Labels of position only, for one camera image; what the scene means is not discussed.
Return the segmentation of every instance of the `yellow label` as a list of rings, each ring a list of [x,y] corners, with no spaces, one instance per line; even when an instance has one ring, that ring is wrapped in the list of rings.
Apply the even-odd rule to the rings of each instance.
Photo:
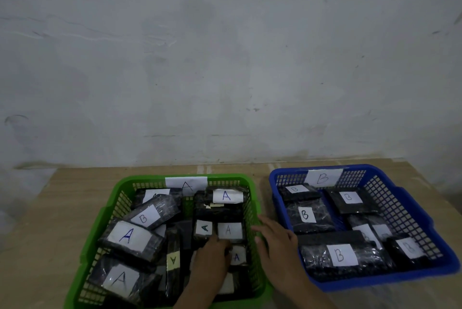
[[[180,251],[167,254],[167,271],[180,267]]]

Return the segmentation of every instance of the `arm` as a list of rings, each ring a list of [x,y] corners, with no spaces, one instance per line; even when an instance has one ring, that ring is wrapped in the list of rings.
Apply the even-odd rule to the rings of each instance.
[[[212,235],[203,248],[197,250],[189,282],[173,309],[206,309],[223,285],[231,262],[229,240]]]
[[[329,297],[317,288],[303,269],[298,257],[297,236],[275,221],[258,216],[262,225],[252,226],[266,238],[255,237],[263,270],[273,286],[300,309],[336,308]]]

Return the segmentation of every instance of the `green basket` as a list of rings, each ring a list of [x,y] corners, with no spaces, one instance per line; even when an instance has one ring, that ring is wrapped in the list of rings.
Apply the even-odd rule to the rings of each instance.
[[[112,194],[105,207],[101,208],[95,223],[90,230],[90,234],[85,242],[82,253],[80,254],[80,266],[75,274],[74,281],[67,293],[64,302],[66,309],[95,309],[102,305],[107,292],[100,287],[91,285],[87,280],[96,261],[100,256],[106,253],[105,249],[99,248],[96,241],[106,230],[109,221],[113,217],[122,217],[130,211],[131,200],[135,195],[136,189],[140,188],[165,188],[166,177],[187,177],[181,176],[132,176],[119,181],[112,190]],[[209,186],[226,185],[226,186],[243,186],[249,189],[250,198],[244,206],[245,227],[247,231],[247,241],[250,248],[251,264],[249,266],[249,276],[254,293],[253,298],[241,299],[229,302],[213,303],[211,308],[225,309],[235,307],[259,307],[269,300],[273,291],[268,282],[260,264],[260,258],[257,253],[254,236],[256,235],[250,229],[251,225],[260,224],[257,214],[261,212],[260,203],[257,200],[255,185],[253,181],[244,174],[210,174],[205,175],[208,178]],[[193,197],[183,197],[183,213],[185,217],[192,217],[193,214]]]

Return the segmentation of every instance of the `blue basket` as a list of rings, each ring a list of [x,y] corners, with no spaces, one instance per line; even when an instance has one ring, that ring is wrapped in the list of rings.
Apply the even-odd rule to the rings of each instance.
[[[338,188],[365,188],[381,208],[381,215],[396,233],[407,233],[420,245],[430,258],[432,267],[423,270],[396,272],[370,277],[355,277],[348,280],[332,282],[317,282],[310,280],[324,292],[346,290],[355,287],[365,287],[400,281],[415,280],[428,276],[439,276],[459,271],[460,263],[454,251],[438,235],[433,228],[433,220],[403,188],[396,186],[377,167],[369,164],[352,164],[344,166],[280,168],[269,176],[273,190],[273,203],[279,221],[286,229],[292,230],[284,202],[278,191],[278,186],[303,184],[308,170],[340,169],[343,172],[335,185]],[[330,201],[323,200],[329,210],[337,230],[347,230],[343,218],[334,212]]]

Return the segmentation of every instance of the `wooden table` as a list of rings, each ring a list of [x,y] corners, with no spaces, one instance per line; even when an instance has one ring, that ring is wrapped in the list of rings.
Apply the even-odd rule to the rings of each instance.
[[[262,210],[275,217],[268,175],[274,168],[368,163],[382,169],[428,212],[438,233],[462,257],[462,216],[407,162],[390,159],[272,164],[58,169],[9,235],[0,254],[2,308],[61,308],[96,215],[114,185],[142,174],[244,173],[252,177]],[[339,308],[462,308],[462,275],[332,294]],[[286,307],[277,293],[267,308]]]

